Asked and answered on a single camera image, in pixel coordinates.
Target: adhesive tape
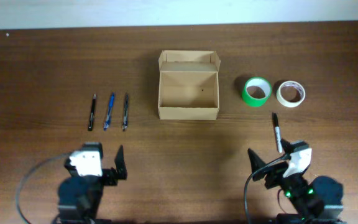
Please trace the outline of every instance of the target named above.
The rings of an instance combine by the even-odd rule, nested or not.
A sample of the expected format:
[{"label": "adhesive tape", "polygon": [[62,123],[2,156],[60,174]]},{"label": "adhesive tape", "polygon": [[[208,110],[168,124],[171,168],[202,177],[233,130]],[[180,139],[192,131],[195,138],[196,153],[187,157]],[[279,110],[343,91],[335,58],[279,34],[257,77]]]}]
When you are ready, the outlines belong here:
[{"label": "adhesive tape", "polygon": [[[287,101],[286,99],[284,99],[284,97],[281,95],[281,89],[283,87],[293,87],[295,88],[298,93],[300,94],[300,97],[301,99],[297,102],[289,102]],[[299,106],[299,104],[302,103],[302,101],[305,99],[306,97],[306,91],[305,89],[303,88],[303,86],[295,81],[286,81],[286,82],[283,82],[280,87],[278,88],[277,90],[277,100],[278,102],[280,102],[282,105],[286,106],[286,107],[296,107],[296,106]]]},{"label": "adhesive tape", "polygon": [[[249,95],[247,88],[251,86],[256,86],[261,88],[262,91],[265,93],[265,97],[254,98],[251,95]],[[254,78],[250,78],[247,81],[246,85],[244,86],[244,89],[242,91],[242,99],[249,106],[259,107],[262,106],[267,101],[267,99],[270,97],[271,94],[272,94],[272,86],[270,85],[270,83],[264,78],[254,77]]]}]

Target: brown tabletop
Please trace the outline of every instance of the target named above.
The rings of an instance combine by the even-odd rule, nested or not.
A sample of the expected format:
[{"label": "brown tabletop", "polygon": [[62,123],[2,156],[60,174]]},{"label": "brown tabletop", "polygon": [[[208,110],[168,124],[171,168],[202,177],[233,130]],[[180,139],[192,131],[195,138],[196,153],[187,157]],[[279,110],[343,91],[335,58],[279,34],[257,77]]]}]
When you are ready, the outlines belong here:
[{"label": "brown tabletop", "polygon": [[[217,51],[218,120],[158,119],[157,60],[167,49]],[[253,76],[272,85],[300,82],[306,100],[286,108],[273,94],[251,108],[235,81]],[[103,131],[112,91],[112,127]],[[122,132],[127,92],[129,127]],[[96,121],[89,132],[94,93]],[[305,178],[328,175],[344,184],[341,218],[358,223],[358,22],[0,30],[0,223],[21,223],[14,193],[32,166],[86,141],[103,144],[103,167],[114,166],[124,146],[128,180],[104,189],[99,218],[244,220],[247,149],[266,161],[278,156],[273,111],[283,138],[304,139],[313,148]],[[52,221],[58,186],[68,176],[62,159],[28,181],[21,205],[32,223]],[[277,190],[252,182],[250,214],[282,213]],[[281,197],[284,209],[294,212]]]}]

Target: cable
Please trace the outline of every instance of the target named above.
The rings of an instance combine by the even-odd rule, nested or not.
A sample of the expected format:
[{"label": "cable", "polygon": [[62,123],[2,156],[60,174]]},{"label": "cable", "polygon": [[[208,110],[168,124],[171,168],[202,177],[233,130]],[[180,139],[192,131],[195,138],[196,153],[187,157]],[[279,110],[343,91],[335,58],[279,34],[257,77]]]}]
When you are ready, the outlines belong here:
[{"label": "cable", "polygon": [[284,160],[285,158],[287,157],[286,154],[284,154],[283,156],[273,160],[272,162],[269,162],[268,164],[266,164],[265,166],[257,169],[255,172],[253,172],[247,179],[247,182],[246,182],[246,185],[244,186],[244,210],[246,211],[246,217],[247,217],[247,221],[248,221],[248,224],[252,224],[251,222],[251,219],[249,218],[249,212],[248,212],[248,206],[247,206],[247,189],[248,189],[248,184],[249,184],[249,181],[257,174],[259,173],[260,171],[262,171],[263,169],[265,169],[266,167],[269,167],[273,164],[275,164],[276,162],[280,162],[282,160]]},{"label": "cable", "polygon": [[27,180],[29,179],[29,177],[40,167],[42,167],[43,165],[47,164],[48,162],[52,162],[55,161],[57,159],[69,156],[72,152],[67,152],[64,154],[60,154],[59,156],[55,156],[49,159],[46,159],[40,163],[38,163],[37,165],[35,165],[33,168],[31,168],[30,171],[28,171],[28,173],[26,173],[25,176],[23,176],[23,178],[20,180],[19,185],[16,188],[16,194],[15,194],[15,201],[16,201],[16,210],[19,213],[20,217],[22,218],[22,220],[26,223],[26,224],[31,224],[30,221],[28,221],[28,219],[25,218],[22,210],[20,209],[20,205],[19,205],[19,196],[20,196],[20,192],[22,191],[24,184],[27,182]]},{"label": "cable", "polygon": [[283,211],[283,213],[286,213],[287,214],[287,212],[284,210],[284,208],[281,206],[281,204],[280,204],[280,192],[282,191],[283,189],[280,189],[280,190],[278,190],[278,192],[277,192],[277,202],[278,202],[278,206],[280,206],[280,208],[281,208],[281,211]]}]

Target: silver pen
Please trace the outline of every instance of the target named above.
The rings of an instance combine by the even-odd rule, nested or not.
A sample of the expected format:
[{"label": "silver pen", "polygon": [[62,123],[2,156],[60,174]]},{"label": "silver pen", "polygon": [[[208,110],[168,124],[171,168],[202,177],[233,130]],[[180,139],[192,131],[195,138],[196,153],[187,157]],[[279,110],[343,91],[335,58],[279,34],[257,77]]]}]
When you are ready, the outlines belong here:
[{"label": "silver pen", "polygon": [[124,121],[122,122],[122,131],[128,128],[128,93],[125,95],[124,103]]}]

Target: cardboard box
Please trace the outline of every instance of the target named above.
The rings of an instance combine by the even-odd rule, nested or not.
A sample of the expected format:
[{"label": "cardboard box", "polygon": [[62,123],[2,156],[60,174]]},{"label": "cardboard box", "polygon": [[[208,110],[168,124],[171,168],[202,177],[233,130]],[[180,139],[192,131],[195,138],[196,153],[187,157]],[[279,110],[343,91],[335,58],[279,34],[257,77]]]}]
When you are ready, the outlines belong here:
[{"label": "cardboard box", "polygon": [[164,50],[158,62],[160,119],[216,120],[221,64],[216,52]]}]

